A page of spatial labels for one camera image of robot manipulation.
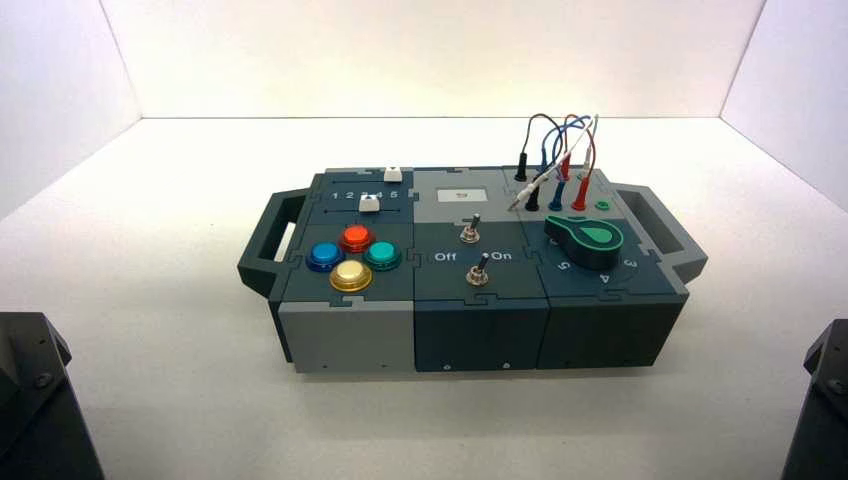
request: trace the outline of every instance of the arcade button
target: arcade button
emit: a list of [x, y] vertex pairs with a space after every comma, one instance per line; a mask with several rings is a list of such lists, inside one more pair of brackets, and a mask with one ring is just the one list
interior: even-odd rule
[[374, 243], [374, 234], [363, 225], [351, 225], [345, 228], [339, 238], [342, 250], [350, 253], [362, 253], [372, 243]]
[[345, 260], [330, 273], [330, 285], [340, 292], [364, 290], [371, 280], [371, 269], [356, 260]]
[[306, 257], [306, 266], [313, 272], [329, 272], [344, 260], [344, 257], [344, 252], [335, 243], [316, 243]]
[[389, 242], [377, 242], [363, 256], [365, 262], [378, 272], [391, 270], [400, 265], [400, 251]]

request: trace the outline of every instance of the white backdrop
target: white backdrop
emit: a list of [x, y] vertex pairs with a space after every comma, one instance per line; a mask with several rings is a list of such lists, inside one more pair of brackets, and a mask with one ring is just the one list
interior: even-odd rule
[[716, 116], [763, 0], [103, 0], [145, 116]]
[[97, 0], [0, 2], [0, 218], [138, 116]]
[[769, 0], [722, 117], [848, 209], [848, 2]]

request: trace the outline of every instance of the carrying handle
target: carrying handle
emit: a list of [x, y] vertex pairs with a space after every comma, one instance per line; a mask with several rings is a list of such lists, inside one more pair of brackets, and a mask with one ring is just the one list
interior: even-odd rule
[[616, 184], [615, 190], [683, 283], [697, 277], [707, 255], [654, 192], [644, 186], [621, 184]]
[[268, 298], [277, 275], [285, 265], [274, 261], [274, 254], [289, 223], [297, 223], [309, 189], [290, 190], [271, 195], [265, 211], [238, 263], [242, 283], [256, 293]]

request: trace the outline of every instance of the toggle switch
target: toggle switch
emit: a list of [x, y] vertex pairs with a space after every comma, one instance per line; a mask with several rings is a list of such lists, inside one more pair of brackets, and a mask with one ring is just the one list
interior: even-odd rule
[[477, 231], [477, 225], [480, 224], [480, 214], [475, 213], [474, 217], [471, 219], [471, 223], [466, 225], [462, 229], [462, 233], [459, 234], [459, 239], [462, 240], [463, 243], [477, 243], [480, 241], [480, 232]]
[[471, 267], [468, 273], [465, 274], [465, 280], [475, 287], [482, 287], [489, 283], [489, 274], [486, 273], [486, 263], [489, 261], [489, 254], [483, 253], [477, 265]]

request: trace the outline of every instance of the yellow push button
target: yellow push button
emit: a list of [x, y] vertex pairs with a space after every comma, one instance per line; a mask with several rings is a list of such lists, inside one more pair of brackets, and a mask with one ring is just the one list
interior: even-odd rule
[[330, 285], [340, 292], [358, 292], [371, 284], [371, 269], [356, 260], [345, 260], [330, 273]]

